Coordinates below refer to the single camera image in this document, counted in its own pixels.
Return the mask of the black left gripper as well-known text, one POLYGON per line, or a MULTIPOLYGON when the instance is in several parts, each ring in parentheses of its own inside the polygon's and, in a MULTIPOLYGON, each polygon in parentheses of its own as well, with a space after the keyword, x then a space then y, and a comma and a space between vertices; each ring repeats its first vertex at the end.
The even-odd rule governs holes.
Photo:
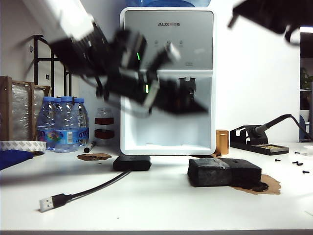
POLYGON ((143 108, 158 108, 175 115, 206 113, 208 108, 195 100, 196 79, 159 80, 156 69, 107 71, 107 102, 110 95, 124 96, 143 108))

